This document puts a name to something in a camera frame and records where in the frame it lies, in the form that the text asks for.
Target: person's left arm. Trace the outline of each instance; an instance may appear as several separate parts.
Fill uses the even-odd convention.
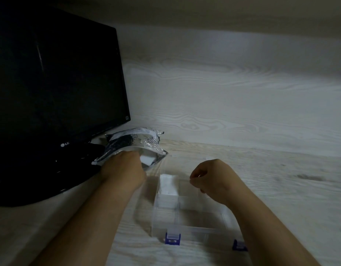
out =
[[[138,152],[120,152],[101,169],[104,182],[30,266],[104,266],[133,192],[146,174]]]

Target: monitor screen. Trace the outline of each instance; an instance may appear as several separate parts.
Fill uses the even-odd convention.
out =
[[[114,28],[50,7],[0,6],[1,165],[129,120]]]

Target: person's right arm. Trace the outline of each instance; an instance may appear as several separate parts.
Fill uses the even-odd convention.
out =
[[[190,183],[233,212],[254,265],[320,265],[223,161],[199,164]]]

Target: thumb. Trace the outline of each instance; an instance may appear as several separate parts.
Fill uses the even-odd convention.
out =
[[[195,188],[203,188],[204,186],[204,176],[202,177],[193,177],[190,179],[190,183],[195,187]]]

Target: forearm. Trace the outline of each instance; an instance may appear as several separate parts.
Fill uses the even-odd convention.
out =
[[[104,266],[132,193],[107,179],[31,265]]]
[[[319,263],[274,213],[249,189],[231,198],[235,215],[255,265],[316,266]]]

